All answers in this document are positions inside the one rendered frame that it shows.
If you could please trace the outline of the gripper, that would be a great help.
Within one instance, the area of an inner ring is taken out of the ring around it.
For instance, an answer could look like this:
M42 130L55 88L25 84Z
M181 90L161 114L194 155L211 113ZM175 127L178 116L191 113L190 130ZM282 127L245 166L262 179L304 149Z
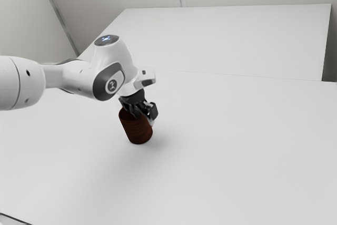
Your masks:
M141 115L146 116L150 125L153 125L158 117L157 105L154 102L147 102L145 99L145 91L139 90L129 96L120 96L118 98L123 109L135 118Z

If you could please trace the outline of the brown ribbed mug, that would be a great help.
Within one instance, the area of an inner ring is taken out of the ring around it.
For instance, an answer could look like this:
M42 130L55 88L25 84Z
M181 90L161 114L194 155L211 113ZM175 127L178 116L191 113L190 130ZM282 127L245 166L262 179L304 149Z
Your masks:
M121 108L118 117L126 136L131 143L139 145L144 144L151 139L153 130L144 115L141 115L136 119L130 112Z

